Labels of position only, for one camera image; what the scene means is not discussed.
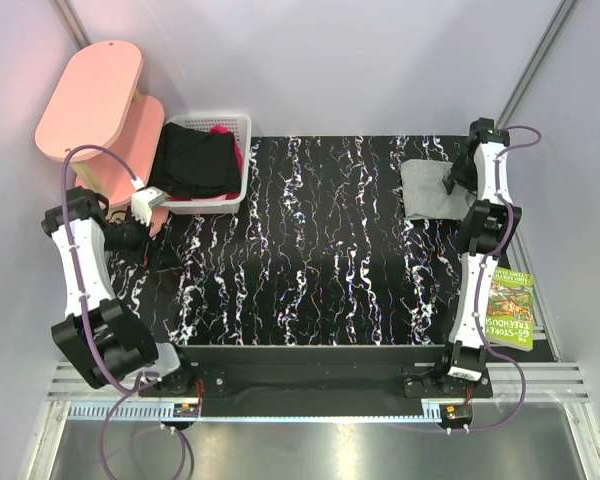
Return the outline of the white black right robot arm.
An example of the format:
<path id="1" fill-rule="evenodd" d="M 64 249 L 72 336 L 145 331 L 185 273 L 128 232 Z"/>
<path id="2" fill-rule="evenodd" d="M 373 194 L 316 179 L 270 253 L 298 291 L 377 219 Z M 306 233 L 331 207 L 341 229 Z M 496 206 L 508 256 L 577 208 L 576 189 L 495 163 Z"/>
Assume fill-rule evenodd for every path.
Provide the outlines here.
<path id="1" fill-rule="evenodd" d="M 477 387 L 487 372 L 490 285 L 522 216 L 508 190 L 510 145 L 509 132 L 496 128 L 492 119 L 473 121 L 463 153 L 443 180 L 448 194 L 462 187 L 476 195 L 458 234 L 462 279 L 457 311 L 442 364 L 433 374 L 437 390 L 450 397 Z"/>

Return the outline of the grey t shirt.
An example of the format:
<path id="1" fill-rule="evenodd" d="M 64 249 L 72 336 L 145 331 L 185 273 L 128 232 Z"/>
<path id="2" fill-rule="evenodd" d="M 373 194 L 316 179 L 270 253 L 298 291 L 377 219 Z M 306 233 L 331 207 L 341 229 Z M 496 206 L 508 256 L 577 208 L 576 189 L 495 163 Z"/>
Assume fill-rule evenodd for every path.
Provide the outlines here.
<path id="1" fill-rule="evenodd" d="M 407 220 L 463 220 L 475 196 L 456 185 L 448 194 L 443 180 L 451 163 L 409 159 L 400 167 L 402 195 Z"/>

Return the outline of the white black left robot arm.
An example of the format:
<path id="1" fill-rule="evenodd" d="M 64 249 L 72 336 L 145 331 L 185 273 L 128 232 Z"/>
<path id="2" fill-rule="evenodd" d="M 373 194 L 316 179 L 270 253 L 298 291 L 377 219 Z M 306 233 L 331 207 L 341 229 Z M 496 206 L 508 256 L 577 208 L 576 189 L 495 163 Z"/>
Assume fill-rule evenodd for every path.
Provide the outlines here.
<path id="1" fill-rule="evenodd" d="M 117 298 L 107 268 L 109 252 L 144 260 L 149 227 L 131 212 L 110 222 L 108 207 L 103 195 L 75 187 L 66 192 L 63 205 L 45 212 L 41 226 L 60 253 L 67 289 L 65 320 L 51 327 L 52 339 L 93 389 L 148 370 L 160 378 L 160 390 L 186 395 L 196 372 L 181 349 L 157 342 Z"/>

